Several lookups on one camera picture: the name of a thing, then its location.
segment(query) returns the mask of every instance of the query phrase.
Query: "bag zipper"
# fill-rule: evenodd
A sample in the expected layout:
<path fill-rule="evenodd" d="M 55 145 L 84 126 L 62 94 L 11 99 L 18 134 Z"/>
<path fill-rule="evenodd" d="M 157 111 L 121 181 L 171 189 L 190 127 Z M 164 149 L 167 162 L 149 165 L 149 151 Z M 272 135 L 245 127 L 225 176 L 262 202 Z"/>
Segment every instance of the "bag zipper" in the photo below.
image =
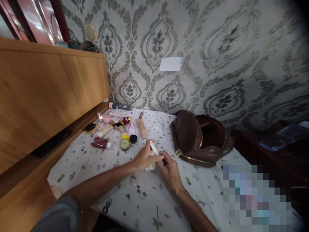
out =
<path fill-rule="evenodd" d="M 202 143 L 203 143 L 203 131 L 202 131 L 202 140 L 201 140 L 201 143 L 200 143 L 200 146 L 199 146 L 199 148 L 202 146 Z"/>
<path fill-rule="evenodd" d="M 215 164 L 213 163 L 210 163 L 210 162 L 206 162 L 206 161 L 203 161 L 203 160 L 200 160 L 200 159 L 195 159 L 195 158 L 192 158 L 192 157 L 189 157 L 189 156 L 185 156 L 182 151 L 180 150 L 180 148 L 177 149 L 177 151 L 175 152 L 176 155 L 179 157 L 180 155 L 182 155 L 183 157 L 187 158 L 187 159 L 190 159 L 190 160 L 193 160 L 193 161 L 196 161 L 196 162 L 200 162 L 200 163 L 203 163 L 203 164 L 208 164 L 208 165 L 212 165 L 212 166 L 215 166 Z"/>

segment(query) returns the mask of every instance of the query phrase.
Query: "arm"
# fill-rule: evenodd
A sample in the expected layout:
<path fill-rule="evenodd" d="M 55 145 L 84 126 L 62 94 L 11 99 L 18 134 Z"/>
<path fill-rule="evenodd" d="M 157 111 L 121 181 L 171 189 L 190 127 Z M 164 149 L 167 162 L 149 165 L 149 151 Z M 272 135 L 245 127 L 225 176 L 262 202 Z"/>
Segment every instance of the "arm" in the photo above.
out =
<path fill-rule="evenodd" d="M 160 161 L 156 164 L 159 167 L 165 182 L 171 188 L 172 193 L 178 198 L 181 208 L 190 221 L 194 231 L 217 232 L 217 229 L 184 188 L 180 178 L 178 164 L 166 151 L 160 151 L 159 154 L 164 156 L 163 161 L 166 165 L 164 166 Z"/>
<path fill-rule="evenodd" d="M 80 206 L 80 211 L 93 205 L 101 196 L 107 193 L 112 187 L 119 183 L 124 177 L 143 170 L 149 165 L 162 160 L 163 156 L 150 157 L 150 145 L 147 140 L 137 156 L 131 161 L 120 167 L 110 169 L 97 176 L 94 176 L 74 188 L 65 192 L 62 197 L 74 197 Z"/>

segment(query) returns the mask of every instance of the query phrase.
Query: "wall socket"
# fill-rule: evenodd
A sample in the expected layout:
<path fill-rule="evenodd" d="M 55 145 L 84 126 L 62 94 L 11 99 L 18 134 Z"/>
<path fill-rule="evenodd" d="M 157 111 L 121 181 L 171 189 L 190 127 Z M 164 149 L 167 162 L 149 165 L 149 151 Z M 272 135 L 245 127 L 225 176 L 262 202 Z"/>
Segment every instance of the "wall socket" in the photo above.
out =
<path fill-rule="evenodd" d="M 97 30 L 94 24 L 84 24 L 84 30 L 86 35 L 86 40 L 91 42 L 97 42 Z"/>

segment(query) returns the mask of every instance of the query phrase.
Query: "left hand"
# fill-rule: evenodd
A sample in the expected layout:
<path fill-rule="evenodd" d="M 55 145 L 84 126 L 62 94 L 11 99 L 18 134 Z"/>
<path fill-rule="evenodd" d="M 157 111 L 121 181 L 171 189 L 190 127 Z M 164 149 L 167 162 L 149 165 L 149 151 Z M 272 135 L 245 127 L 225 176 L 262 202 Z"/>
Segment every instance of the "left hand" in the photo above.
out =
<path fill-rule="evenodd" d="M 164 158 L 163 155 L 150 157 L 150 144 L 149 144 L 150 141 L 155 142 L 155 140 L 147 140 L 146 145 L 139 151 L 136 157 L 131 161 L 136 171 L 144 170 L 151 164 L 159 162 Z"/>

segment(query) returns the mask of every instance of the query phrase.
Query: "gray sleeve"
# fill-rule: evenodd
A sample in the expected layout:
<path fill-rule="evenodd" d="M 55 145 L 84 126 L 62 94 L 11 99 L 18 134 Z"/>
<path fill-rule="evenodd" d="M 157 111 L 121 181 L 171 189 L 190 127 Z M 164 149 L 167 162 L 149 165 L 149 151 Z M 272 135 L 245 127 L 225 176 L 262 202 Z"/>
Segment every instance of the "gray sleeve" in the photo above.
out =
<path fill-rule="evenodd" d="M 61 197 L 44 213 L 31 232 L 77 232 L 80 224 L 79 204 L 74 197 Z"/>

